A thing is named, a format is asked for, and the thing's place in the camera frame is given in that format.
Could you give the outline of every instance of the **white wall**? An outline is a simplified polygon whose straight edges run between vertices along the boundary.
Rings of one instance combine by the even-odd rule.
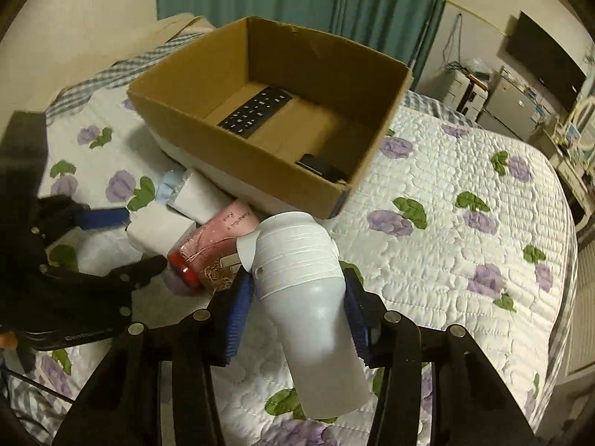
[[[502,65],[507,65],[507,67],[517,71],[517,74],[525,78],[529,85],[535,85],[534,77],[504,52],[505,36],[503,32],[505,33],[507,27],[509,27],[511,17],[518,18],[521,12],[525,12],[547,31],[587,74],[587,81],[583,88],[590,88],[595,72],[591,71],[590,78],[590,70],[584,62],[584,56],[593,41],[581,22],[558,0],[449,1],[465,8],[466,11],[460,10],[449,3],[445,6],[434,44],[428,55],[416,91],[426,93],[431,87],[432,80],[441,73],[443,64],[442,49],[446,44],[454,19],[459,12],[463,14],[461,56],[463,61],[481,58],[496,71]],[[450,55],[450,60],[456,60],[456,58],[455,50]],[[556,110],[555,108],[559,105],[555,99],[540,85],[536,85],[536,88],[539,93],[544,95],[545,104]]]
[[[0,129],[48,68],[156,20],[156,0],[28,0],[0,41]]]

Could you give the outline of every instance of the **metal screw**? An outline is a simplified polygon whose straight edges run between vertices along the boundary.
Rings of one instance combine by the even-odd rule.
[[[398,323],[402,318],[403,317],[401,317],[401,314],[397,311],[389,310],[385,312],[385,320],[391,323]]]
[[[192,318],[197,321],[204,321],[210,318],[210,312],[206,308],[199,308],[192,314]]]
[[[128,327],[128,333],[130,335],[139,335],[139,333],[143,333],[143,330],[145,330],[145,326],[141,323],[132,323]]]
[[[450,328],[450,333],[455,337],[464,337],[465,336],[465,329],[460,325],[453,325]]]

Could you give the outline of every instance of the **open brown cardboard box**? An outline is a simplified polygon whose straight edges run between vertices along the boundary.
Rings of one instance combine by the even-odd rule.
[[[182,164],[265,211],[286,203],[325,219],[362,179],[409,76],[402,62],[345,38],[247,17],[159,62],[128,94]],[[252,135],[217,126],[269,85],[293,98]],[[295,164],[306,153],[347,181],[329,182]]]

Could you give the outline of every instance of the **television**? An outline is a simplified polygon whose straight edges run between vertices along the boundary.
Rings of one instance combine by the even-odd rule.
[[[568,111],[585,81],[585,74],[548,33],[523,12],[506,52],[517,59]]]

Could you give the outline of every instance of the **black cord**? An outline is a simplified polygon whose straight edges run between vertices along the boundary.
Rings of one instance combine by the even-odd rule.
[[[26,382],[27,384],[31,384],[33,387],[37,387],[37,389],[41,389],[42,391],[45,391],[48,394],[54,395],[58,399],[66,401],[67,403],[74,404],[74,400],[70,399],[70,397],[66,397],[65,395],[60,394],[59,392],[56,392],[56,391],[50,389],[49,387],[41,385],[40,383],[35,382],[34,380],[29,379],[28,377],[25,377],[23,375],[20,375],[20,374],[14,372],[14,371],[11,371],[6,366],[2,366],[1,369],[2,369],[2,372],[4,372],[5,374],[16,377],[17,379],[20,379],[21,381]]]
[[[454,40],[454,33],[456,32],[457,26],[459,27],[459,47],[457,50],[457,54],[459,59],[457,61],[447,62],[446,53],[448,51],[448,57],[450,58],[450,52],[452,51],[452,45]],[[445,70],[465,70],[463,65],[460,63],[460,41],[462,40],[463,34],[463,14],[461,12],[458,13],[456,18],[454,19],[454,25],[450,30],[450,34],[448,35],[448,40],[446,40],[446,45],[444,49],[442,49],[442,63]]]

